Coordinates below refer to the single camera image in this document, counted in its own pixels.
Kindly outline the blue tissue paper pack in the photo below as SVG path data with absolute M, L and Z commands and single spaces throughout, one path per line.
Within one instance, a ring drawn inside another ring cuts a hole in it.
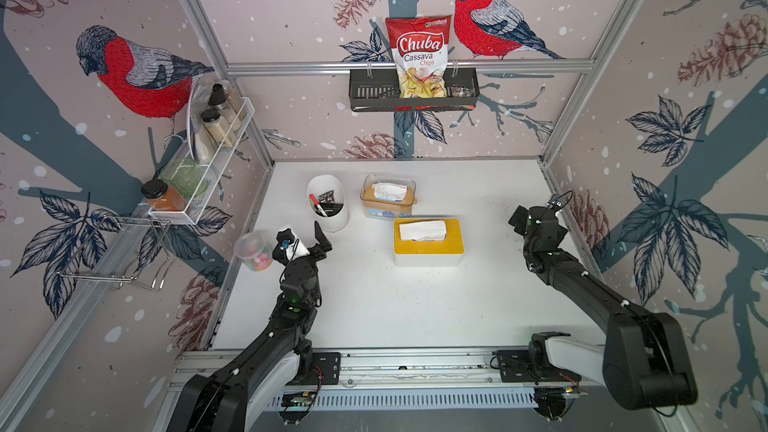
M 411 216 L 412 208 L 399 205 L 364 202 L 364 213 L 369 218 L 394 220 Z

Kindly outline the bamboo tissue box lid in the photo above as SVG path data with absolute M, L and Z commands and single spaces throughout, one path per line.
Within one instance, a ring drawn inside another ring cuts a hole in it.
M 416 202 L 415 190 L 412 187 L 394 182 L 375 182 L 367 185 L 361 199 L 403 207 L 412 206 Z

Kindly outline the white plastic tissue box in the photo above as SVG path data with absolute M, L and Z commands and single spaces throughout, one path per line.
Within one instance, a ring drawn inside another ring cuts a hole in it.
M 463 256 L 463 253 L 395 253 L 394 263 L 398 267 L 455 267 L 460 264 Z

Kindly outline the clear plastic tissue box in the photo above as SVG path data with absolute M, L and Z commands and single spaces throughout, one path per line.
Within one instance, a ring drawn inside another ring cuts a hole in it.
M 370 174 L 364 179 L 360 199 L 368 218 L 393 220 L 409 217 L 417 203 L 416 182 Z

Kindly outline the yellow tissue box lid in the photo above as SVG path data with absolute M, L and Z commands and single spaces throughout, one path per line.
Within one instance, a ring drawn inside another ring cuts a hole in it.
M 447 224 L 447 236 L 444 241 L 402 241 L 398 225 L 401 222 L 412 222 L 419 220 L 445 220 Z M 411 253 L 464 253 L 464 243 L 460 227 L 460 222 L 455 218 L 411 218 L 396 219 L 394 222 L 394 252 L 399 254 Z

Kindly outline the white tissue paper pack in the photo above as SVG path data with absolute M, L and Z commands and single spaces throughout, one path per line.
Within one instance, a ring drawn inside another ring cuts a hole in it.
M 402 241 L 444 241 L 447 236 L 445 220 L 419 220 L 398 225 Z

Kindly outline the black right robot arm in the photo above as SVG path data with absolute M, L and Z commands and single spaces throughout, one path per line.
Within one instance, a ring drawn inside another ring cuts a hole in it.
M 535 373 L 570 371 L 604 386 L 626 410 L 688 406 L 698 387 L 680 324 L 652 313 L 595 279 L 560 246 L 568 231 L 557 206 L 518 207 L 509 219 L 523 239 L 527 269 L 564 294 L 604 333 L 590 345 L 559 332 L 537 333 L 529 343 Z

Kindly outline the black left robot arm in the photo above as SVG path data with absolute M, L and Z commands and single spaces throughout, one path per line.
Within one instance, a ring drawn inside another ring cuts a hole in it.
M 322 305 L 318 262 L 332 245 L 319 223 L 307 247 L 286 227 L 272 258 L 284 266 L 280 294 L 264 330 L 228 364 L 184 385 L 169 431 L 246 431 L 285 385 L 313 373 L 308 333 Z

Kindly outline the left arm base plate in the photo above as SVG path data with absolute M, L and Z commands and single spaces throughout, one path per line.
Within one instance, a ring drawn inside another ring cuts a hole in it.
M 290 385 L 316 386 L 318 383 L 337 385 L 341 369 L 341 354 L 339 352 L 312 352 L 302 355 L 299 369 Z

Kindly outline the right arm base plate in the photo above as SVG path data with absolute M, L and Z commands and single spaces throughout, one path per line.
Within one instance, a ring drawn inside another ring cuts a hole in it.
M 498 350 L 492 355 L 489 365 L 499 372 L 503 383 L 541 385 L 563 382 L 578 385 L 582 379 L 575 372 L 535 362 L 527 349 Z

